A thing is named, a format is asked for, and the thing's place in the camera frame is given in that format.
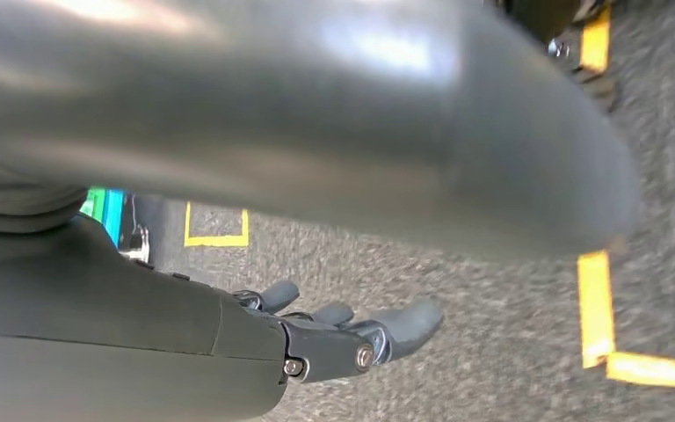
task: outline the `yellow floor marking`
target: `yellow floor marking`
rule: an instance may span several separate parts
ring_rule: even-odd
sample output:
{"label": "yellow floor marking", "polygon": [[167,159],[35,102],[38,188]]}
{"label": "yellow floor marking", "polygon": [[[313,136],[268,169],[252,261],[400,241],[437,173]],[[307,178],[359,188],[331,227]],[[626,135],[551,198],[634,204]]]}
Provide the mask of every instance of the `yellow floor marking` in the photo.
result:
{"label": "yellow floor marking", "polygon": [[[609,62],[607,8],[584,29],[581,65],[604,72]],[[675,388],[675,360],[615,351],[612,288],[606,251],[578,259],[578,294],[584,367],[606,363],[606,377],[634,384]]]}
{"label": "yellow floor marking", "polygon": [[610,8],[605,8],[584,28],[581,39],[581,65],[599,73],[609,65],[610,15]]}
{"label": "yellow floor marking", "polygon": [[675,360],[617,352],[609,355],[606,377],[635,384],[675,387]]}
{"label": "yellow floor marking", "polygon": [[614,352],[612,289],[606,251],[578,258],[578,297],[584,367],[596,367]]}
{"label": "yellow floor marking", "polygon": [[190,202],[185,210],[185,247],[217,246],[243,248],[250,245],[250,214],[242,210],[242,233],[226,236],[190,236]]}

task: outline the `bolt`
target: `bolt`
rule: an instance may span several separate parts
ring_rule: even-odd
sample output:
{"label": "bolt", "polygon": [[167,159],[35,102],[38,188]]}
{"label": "bolt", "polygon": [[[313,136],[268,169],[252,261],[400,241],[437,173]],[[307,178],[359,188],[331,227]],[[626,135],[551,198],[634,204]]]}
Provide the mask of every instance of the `bolt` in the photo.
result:
{"label": "bolt", "polygon": [[374,347],[371,345],[361,345],[356,352],[356,366],[360,370],[367,370],[374,363]]}
{"label": "bolt", "polygon": [[560,40],[551,40],[548,44],[548,55],[552,57],[570,56],[570,47]]}
{"label": "bolt", "polygon": [[283,364],[283,372],[289,376],[297,376],[304,370],[304,364],[300,360],[286,359]]}

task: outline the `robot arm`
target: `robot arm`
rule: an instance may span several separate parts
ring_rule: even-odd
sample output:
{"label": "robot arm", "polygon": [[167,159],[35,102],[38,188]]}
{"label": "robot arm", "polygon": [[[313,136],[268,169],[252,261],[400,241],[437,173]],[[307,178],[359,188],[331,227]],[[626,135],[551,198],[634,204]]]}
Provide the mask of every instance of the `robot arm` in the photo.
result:
{"label": "robot arm", "polygon": [[476,3],[0,0],[0,171],[464,253],[626,235],[627,147]]}

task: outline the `blue object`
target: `blue object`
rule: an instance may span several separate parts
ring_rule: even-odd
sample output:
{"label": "blue object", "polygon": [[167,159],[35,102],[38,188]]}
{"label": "blue object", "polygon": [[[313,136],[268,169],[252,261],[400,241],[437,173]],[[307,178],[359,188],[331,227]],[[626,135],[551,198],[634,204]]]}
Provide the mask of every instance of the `blue object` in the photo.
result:
{"label": "blue object", "polygon": [[116,248],[120,242],[120,220],[123,215],[124,199],[123,191],[115,189],[108,190],[105,198],[105,213],[102,217],[102,225],[105,226],[105,230],[107,230],[107,234],[110,235]]}

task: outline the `gray carpet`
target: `gray carpet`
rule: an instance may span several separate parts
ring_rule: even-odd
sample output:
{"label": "gray carpet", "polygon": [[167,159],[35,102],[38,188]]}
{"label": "gray carpet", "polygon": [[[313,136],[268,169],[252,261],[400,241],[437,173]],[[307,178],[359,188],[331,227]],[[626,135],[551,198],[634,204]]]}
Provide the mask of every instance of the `gray carpet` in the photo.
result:
{"label": "gray carpet", "polygon": [[[614,258],[618,347],[675,358],[675,0],[621,1],[611,71],[621,82],[614,122],[645,187],[643,224]],[[339,299],[365,315],[419,295],[444,308],[442,331],[416,357],[363,378],[294,385],[265,421],[675,422],[675,390],[581,368],[572,262],[485,263],[262,215],[250,217],[249,248],[184,249],[184,204],[139,208],[156,264],[218,287],[288,278],[302,287],[303,309]],[[237,216],[195,205],[194,234],[235,232]]]}

